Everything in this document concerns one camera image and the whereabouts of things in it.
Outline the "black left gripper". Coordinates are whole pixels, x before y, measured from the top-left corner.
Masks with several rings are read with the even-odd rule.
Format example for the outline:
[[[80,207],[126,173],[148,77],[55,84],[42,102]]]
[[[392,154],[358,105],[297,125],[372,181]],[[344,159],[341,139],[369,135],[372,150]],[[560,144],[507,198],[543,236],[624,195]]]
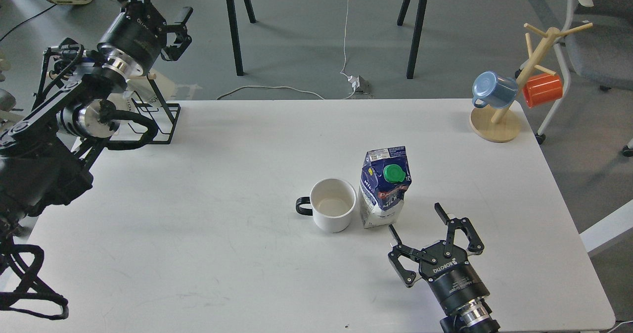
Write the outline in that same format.
[[[183,7],[176,22],[158,27],[158,35],[147,22],[152,19],[154,6],[151,0],[116,0],[121,4],[121,13],[97,44],[98,49],[107,55],[118,50],[136,62],[139,76],[145,76],[159,55],[164,61],[177,61],[192,42],[186,22],[193,13],[190,6]],[[174,34],[176,39],[167,45],[167,35]]]

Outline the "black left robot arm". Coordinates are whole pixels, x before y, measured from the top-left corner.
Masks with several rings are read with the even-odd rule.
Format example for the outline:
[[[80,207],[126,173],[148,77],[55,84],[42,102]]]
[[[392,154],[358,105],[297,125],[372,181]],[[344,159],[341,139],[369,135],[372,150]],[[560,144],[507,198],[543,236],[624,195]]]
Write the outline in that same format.
[[[30,114],[1,133],[1,237],[48,205],[70,204],[92,187],[89,168],[103,149],[131,150],[159,132],[149,117],[118,110],[108,100],[133,77],[146,76],[157,58],[178,60],[191,44],[184,7],[168,24],[151,0],[117,0],[121,13],[95,50],[72,39],[48,48],[41,77],[54,57],[53,80],[41,80]]]

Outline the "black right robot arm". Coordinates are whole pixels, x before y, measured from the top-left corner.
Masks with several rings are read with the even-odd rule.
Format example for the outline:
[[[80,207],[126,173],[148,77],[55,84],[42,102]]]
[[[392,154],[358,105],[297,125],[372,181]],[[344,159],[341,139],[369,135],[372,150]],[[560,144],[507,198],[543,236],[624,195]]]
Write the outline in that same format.
[[[440,203],[434,207],[448,228],[446,239],[414,249],[402,243],[390,224],[396,244],[388,259],[405,286],[412,287],[417,275],[429,284],[446,315],[440,321],[445,333],[497,333],[500,325],[485,302],[489,291],[468,259],[485,246],[469,218],[449,218]]]

